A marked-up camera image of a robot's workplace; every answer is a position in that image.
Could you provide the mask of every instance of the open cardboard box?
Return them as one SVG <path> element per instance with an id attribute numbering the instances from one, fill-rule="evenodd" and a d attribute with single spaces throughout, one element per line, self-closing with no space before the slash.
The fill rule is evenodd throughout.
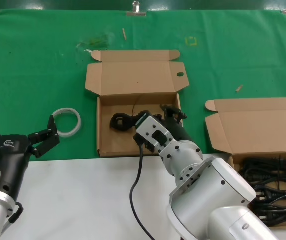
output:
<path id="1" fill-rule="evenodd" d="M 286 160 L 286 98 L 209 100 L 205 107 L 216 112 L 205 119 L 212 147 L 230 153 L 236 171 L 247 157 Z M 276 183 L 268 186 L 276 188 Z M 285 182 L 280 189 L 286 190 Z M 286 206 L 286 201 L 277 204 Z M 286 222 L 276 227 L 286 228 Z"/>
<path id="2" fill-rule="evenodd" d="M 87 66 L 85 89 L 97 97 L 97 152 L 101 157 L 137 156 L 132 128 L 121 132 L 109 127 L 116 113 L 136 115 L 149 110 L 162 114 L 159 105 L 180 109 L 177 92 L 189 85 L 177 50 L 93 51 L 100 63 Z M 144 149 L 145 155 L 151 153 Z"/>

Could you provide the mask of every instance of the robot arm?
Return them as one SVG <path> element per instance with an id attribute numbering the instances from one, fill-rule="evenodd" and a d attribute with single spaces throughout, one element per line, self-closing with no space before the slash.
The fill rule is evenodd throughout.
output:
<path id="1" fill-rule="evenodd" d="M 30 156 L 39 158 L 58 143 L 59 138 L 52 116 L 46 130 L 29 136 L 0 135 L 0 236 L 23 211 L 16 200 Z M 15 205 L 19 208 L 13 213 Z"/>
<path id="2" fill-rule="evenodd" d="M 248 208 L 256 193 L 221 158 L 203 160 L 199 147 L 180 123 L 186 116 L 161 106 L 164 120 L 144 111 L 135 123 L 134 140 L 157 152 L 177 188 L 168 217 L 184 240 L 276 240 Z"/>

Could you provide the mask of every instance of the black power cable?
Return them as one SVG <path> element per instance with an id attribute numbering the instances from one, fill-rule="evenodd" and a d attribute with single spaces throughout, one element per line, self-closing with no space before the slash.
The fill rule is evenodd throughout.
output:
<path id="1" fill-rule="evenodd" d="M 279 188 L 286 183 L 286 160 L 281 158 L 247 158 L 240 174 L 256 191 L 256 199 L 251 203 L 252 211 L 268 227 L 286 222 L 286 206 L 277 202 L 286 200 L 286 190 Z M 276 182 L 277 189 L 266 186 Z"/>
<path id="2" fill-rule="evenodd" d="M 146 228 L 142 225 L 141 221 L 138 219 L 138 216 L 136 214 L 134 205 L 133 205 L 133 190 L 136 187 L 139 178 L 141 176 L 141 172 L 142 172 L 142 165 L 143 165 L 143 147 L 142 145 L 138 145 L 139 146 L 139 165 L 138 165 L 138 172 L 137 172 L 137 177 L 136 180 L 134 181 L 131 190 L 129 191 L 129 202 L 131 204 L 131 209 L 133 211 L 134 217 L 136 219 L 136 221 L 138 222 L 139 226 L 141 226 L 142 230 L 149 236 L 149 238 L 151 240 L 155 240 L 155 238 L 152 237 L 152 235 L 148 232 L 148 230 L 146 230 Z"/>

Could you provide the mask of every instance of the box flap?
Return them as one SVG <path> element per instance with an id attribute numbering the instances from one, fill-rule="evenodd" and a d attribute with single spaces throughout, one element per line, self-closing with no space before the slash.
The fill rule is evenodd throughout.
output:
<path id="1" fill-rule="evenodd" d="M 100 96 L 175 93 L 189 85 L 179 51 L 93 51 L 85 89 Z"/>
<path id="2" fill-rule="evenodd" d="M 177 50 L 92 51 L 93 59 L 104 63 L 158 62 L 179 58 Z"/>
<path id="3" fill-rule="evenodd" d="M 213 112 L 286 110 L 286 97 L 209 100 L 205 107 Z"/>
<path id="4" fill-rule="evenodd" d="M 211 100 L 206 108 L 218 112 L 205 119 L 214 149 L 286 153 L 286 98 Z"/>

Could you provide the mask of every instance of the green backdrop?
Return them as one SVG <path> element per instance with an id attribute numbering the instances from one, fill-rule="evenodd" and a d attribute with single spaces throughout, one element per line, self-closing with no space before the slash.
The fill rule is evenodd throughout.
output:
<path id="1" fill-rule="evenodd" d="M 127 36 L 123 38 L 122 28 Z M 0 134 L 45 128 L 74 108 L 81 130 L 41 160 L 96 158 L 96 96 L 84 89 L 90 50 L 179 50 L 190 86 L 180 92 L 184 126 L 212 153 L 207 100 L 286 97 L 286 15 L 276 11 L 0 11 Z M 235 90 L 243 85 L 240 92 Z M 57 119 L 70 130 L 76 120 Z"/>

